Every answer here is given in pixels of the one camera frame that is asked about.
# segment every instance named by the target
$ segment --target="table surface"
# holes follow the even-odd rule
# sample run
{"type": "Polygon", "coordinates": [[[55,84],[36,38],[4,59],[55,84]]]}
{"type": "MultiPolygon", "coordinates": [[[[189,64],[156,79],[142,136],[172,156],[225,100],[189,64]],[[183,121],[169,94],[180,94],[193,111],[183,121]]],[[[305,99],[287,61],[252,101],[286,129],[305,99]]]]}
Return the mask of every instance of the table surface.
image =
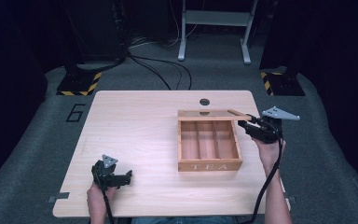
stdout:
{"type": "Polygon", "coordinates": [[[69,197],[57,200],[53,215],[89,216],[91,166],[103,154],[118,159],[115,175],[133,170],[131,184],[115,195],[115,217],[252,214],[266,179],[255,143],[236,124],[239,171],[178,172],[181,109],[234,109],[258,117],[249,91],[98,91],[62,183],[60,192],[69,197]],[[203,98],[210,104],[201,105],[203,98]]]}

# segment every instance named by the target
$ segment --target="human hand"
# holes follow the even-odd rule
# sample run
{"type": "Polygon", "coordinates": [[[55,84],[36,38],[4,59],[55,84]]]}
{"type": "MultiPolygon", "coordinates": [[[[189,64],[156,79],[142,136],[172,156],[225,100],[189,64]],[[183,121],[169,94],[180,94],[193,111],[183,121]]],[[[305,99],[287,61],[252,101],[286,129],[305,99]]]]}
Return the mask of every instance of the human hand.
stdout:
{"type": "MultiPolygon", "coordinates": [[[[116,188],[108,188],[105,192],[110,203],[113,200],[115,191],[116,188]]],[[[91,224],[104,223],[104,219],[106,217],[106,205],[103,200],[103,193],[94,182],[92,182],[91,187],[87,190],[87,205],[89,206],[91,224]]]]}
{"type": "MultiPolygon", "coordinates": [[[[275,162],[279,157],[279,143],[278,141],[276,141],[272,144],[266,144],[255,138],[252,138],[252,140],[254,140],[255,143],[257,144],[261,163],[263,163],[263,167],[266,171],[266,175],[268,175],[271,172],[272,167],[274,166],[275,162]]],[[[280,139],[279,141],[283,141],[282,142],[282,153],[283,153],[286,147],[286,142],[282,139],[280,139]]]]}

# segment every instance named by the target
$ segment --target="person's arm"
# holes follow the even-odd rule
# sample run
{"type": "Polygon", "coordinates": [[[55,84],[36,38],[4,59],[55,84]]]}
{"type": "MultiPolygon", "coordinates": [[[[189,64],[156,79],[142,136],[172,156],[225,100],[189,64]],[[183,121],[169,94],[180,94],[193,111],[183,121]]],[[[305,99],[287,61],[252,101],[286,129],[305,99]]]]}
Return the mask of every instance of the person's arm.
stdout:
{"type": "MultiPolygon", "coordinates": [[[[106,191],[106,197],[112,202],[116,188],[109,188],[106,191]]],[[[91,224],[104,224],[106,217],[106,205],[103,200],[103,193],[98,185],[92,182],[87,190],[87,205],[89,206],[89,218],[91,224]]]]}
{"type": "MultiPolygon", "coordinates": [[[[279,144],[278,142],[273,144],[265,144],[257,139],[253,139],[257,144],[260,160],[263,163],[266,176],[272,171],[275,161],[279,156],[279,144]]],[[[282,153],[286,146],[286,143],[282,144],[282,153]]],[[[290,216],[289,208],[286,200],[284,199],[281,175],[279,169],[271,179],[267,187],[266,193],[266,224],[290,224],[292,223],[292,217],[290,216]]]]}

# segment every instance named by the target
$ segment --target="blue jeans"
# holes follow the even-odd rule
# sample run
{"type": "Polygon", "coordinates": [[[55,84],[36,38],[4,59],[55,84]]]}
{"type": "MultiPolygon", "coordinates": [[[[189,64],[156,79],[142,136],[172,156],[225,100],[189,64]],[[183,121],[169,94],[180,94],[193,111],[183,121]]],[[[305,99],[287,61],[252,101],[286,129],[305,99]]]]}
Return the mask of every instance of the blue jeans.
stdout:
{"type": "Polygon", "coordinates": [[[131,224],[232,224],[232,217],[135,217],[131,224]]]}

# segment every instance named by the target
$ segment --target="gray carpet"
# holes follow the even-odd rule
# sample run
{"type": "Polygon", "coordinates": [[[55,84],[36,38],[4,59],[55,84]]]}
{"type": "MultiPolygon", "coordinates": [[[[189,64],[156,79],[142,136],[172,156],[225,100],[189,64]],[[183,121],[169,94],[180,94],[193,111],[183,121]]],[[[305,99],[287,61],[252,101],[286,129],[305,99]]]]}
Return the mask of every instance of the gray carpet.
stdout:
{"type": "MultiPolygon", "coordinates": [[[[276,105],[299,115],[300,121],[283,122],[287,150],[282,159],[282,181],[291,199],[295,223],[358,223],[358,175],[347,164],[337,142],[328,130],[324,106],[313,85],[303,76],[298,80],[304,97],[268,96],[258,65],[264,36],[255,39],[250,49],[252,64],[241,58],[237,35],[200,36],[189,40],[184,65],[193,77],[192,90],[249,90],[261,112],[276,105]]],[[[166,48],[159,44],[131,48],[133,55],[177,62],[179,43],[166,48]]],[[[176,68],[156,62],[154,66],[176,89],[176,68]]],[[[283,71],[282,68],[271,70],[283,71]]],[[[46,74],[46,102],[36,115],[17,147],[0,170],[0,223],[88,223],[85,218],[56,218],[49,196],[59,192],[94,94],[59,96],[56,88],[65,71],[46,74]],[[79,122],[65,122],[74,104],[85,104],[79,122]]],[[[179,90],[188,88],[183,73],[179,90]]],[[[150,71],[127,59],[105,71],[96,91],[166,90],[150,71]]],[[[238,221],[249,217],[237,217],[238,221]]],[[[263,215],[256,223],[263,223],[263,215]]]]}

